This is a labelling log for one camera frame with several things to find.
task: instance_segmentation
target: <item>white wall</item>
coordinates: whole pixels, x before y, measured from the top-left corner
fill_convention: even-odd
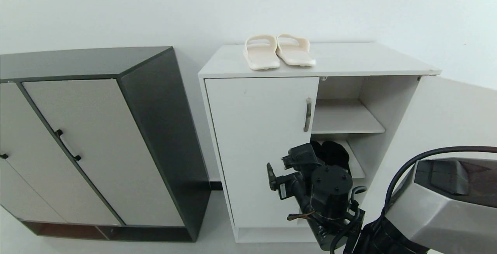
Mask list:
[[[375,40],[497,89],[497,0],[0,0],[0,54],[172,45],[212,180],[219,179],[197,72],[256,33]]]

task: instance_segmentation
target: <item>cabinet handle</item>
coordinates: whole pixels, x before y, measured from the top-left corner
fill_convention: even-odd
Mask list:
[[[306,123],[304,125],[304,132],[309,131],[309,124],[311,123],[311,112],[312,112],[312,99],[307,98],[307,111],[306,111]]]
[[[58,130],[56,130],[54,133],[55,133],[55,136],[56,136],[56,137],[59,139],[59,141],[61,142],[62,146],[64,146],[64,149],[65,149],[65,150],[69,153],[69,155],[71,155],[71,157],[73,158],[73,160],[74,160],[75,162],[77,162],[77,161],[81,160],[81,156],[79,156],[79,155],[73,156],[73,155],[71,154],[71,152],[69,151],[69,149],[67,149],[67,146],[66,146],[66,145],[64,144],[64,142],[62,141],[62,139],[61,139],[61,135],[62,135],[64,132],[62,132],[62,130],[61,130],[61,129],[58,129]]]

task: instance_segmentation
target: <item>black door handle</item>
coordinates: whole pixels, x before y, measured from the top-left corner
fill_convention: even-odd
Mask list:
[[[75,162],[77,162],[77,161],[81,160],[81,156],[79,156],[79,155],[73,156],[73,155],[71,154],[71,152],[69,151],[69,149],[67,149],[67,146],[64,144],[64,142],[63,142],[63,141],[62,141],[62,139],[61,139],[61,135],[62,135],[63,133],[64,133],[64,132],[62,132],[62,130],[61,130],[61,129],[58,129],[58,130],[56,130],[56,131],[54,132],[54,134],[55,134],[55,136],[57,137],[57,139],[59,139],[59,141],[61,142],[61,144],[62,144],[62,146],[64,147],[64,149],[65,149],[65,150],[69,153],[69,155],[71,155],[71,157],[73,158],[73,160],[74,160]]]

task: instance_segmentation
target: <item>slide sandal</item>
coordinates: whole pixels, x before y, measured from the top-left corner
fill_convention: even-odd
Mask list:
[[[309,55],[310,43],[306,38],[297,38],[284,33],[277,37],[276,54],[288,65],[314,66],[316,59]]]
[[[268,70],[279,67],[279,58],[276,56],[277,42],[274,36],[259,35],[245,41],[243,55],[252,70]]]

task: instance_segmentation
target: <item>dark gray cabinet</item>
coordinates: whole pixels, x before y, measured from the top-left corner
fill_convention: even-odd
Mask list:
[[[172,47],[0,63],[4,208],[39,235],[196,240],[210,186]]]

